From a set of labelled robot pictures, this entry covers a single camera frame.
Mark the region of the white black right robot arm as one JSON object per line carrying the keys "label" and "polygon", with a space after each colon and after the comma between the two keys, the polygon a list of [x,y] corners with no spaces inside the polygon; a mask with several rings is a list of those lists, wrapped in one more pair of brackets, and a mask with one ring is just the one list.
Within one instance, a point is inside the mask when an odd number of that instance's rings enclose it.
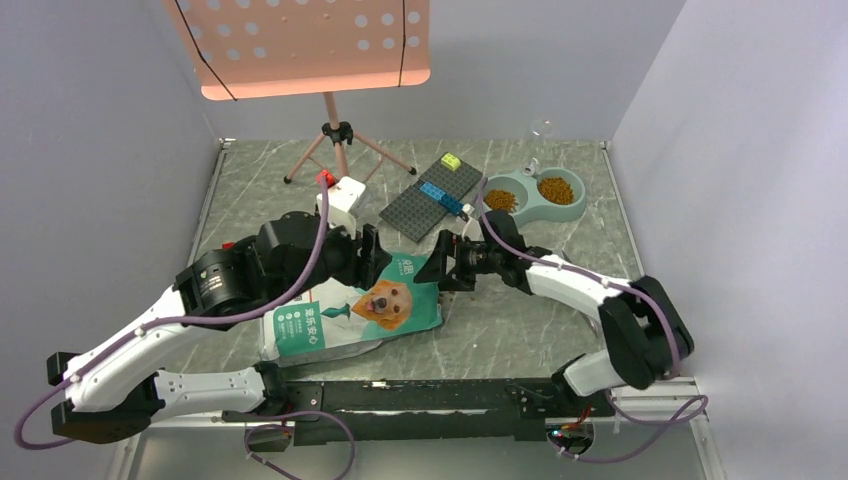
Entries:
{"label": "white black right robot arm", "polygon": [[416,274],[417,283],[442,291],[474,290],[480,275],[496,274],[528,295],[562,303],[586,315],[600,331],[603,350],[582,355],[552,376],[551,398],[564,415],[576,415],[601,391],[629,386],[645,390],[680,370],[694,340],[662,284],[644,275],[627,280],[601,275],[541,247],[529,247],[512,216],[485,213],[482,237],[442,230]]}

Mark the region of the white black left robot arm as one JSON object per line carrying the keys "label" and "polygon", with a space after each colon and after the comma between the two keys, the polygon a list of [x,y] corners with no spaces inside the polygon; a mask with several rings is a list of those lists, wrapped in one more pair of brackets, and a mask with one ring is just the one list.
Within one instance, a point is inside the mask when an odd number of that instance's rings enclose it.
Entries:
{"label": "white black left robot arm", "polygon": [[223,410],[272,420],[289,413],[290,390],[280,369],[267,362],[232,372],[181,374],[166,371],[162,360],[327,280],[370,288],[390,260],[374,226],[349,233],[302,211],[206,252],[108,341],[84,354],[50,358],[48,380],[64,395],[51,411],[54,434],[109,444],[176,416]]}

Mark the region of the green pet food bag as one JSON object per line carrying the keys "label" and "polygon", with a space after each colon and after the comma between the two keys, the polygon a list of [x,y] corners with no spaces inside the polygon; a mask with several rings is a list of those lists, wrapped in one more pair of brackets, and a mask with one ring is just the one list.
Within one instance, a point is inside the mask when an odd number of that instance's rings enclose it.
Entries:
{"label": "green pet food bag", "polygon": [[330,279],[267,312],[260,359],[289,367],[350,358],[440,326],[438,286],[414,281],[426,260],[394,252],[368,290]]}

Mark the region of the metal food scoop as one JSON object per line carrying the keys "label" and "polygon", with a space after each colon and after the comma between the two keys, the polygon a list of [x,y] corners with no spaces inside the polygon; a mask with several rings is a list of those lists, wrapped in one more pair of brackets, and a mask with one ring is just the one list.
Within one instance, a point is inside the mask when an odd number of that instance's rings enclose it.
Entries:
{"label": "metal food scoop", "polygon": [[602,330],[600,320],[597,318],[597,303],[585,292],[587,288],[591,289],[589,286],[590,280],[584,275],[572,271],[567,271],[567,276],[569,278],[567,284],[570,296],[576,298],[576,301],[571,300],[569,305],[579,312],[594,337],[600,340]]}

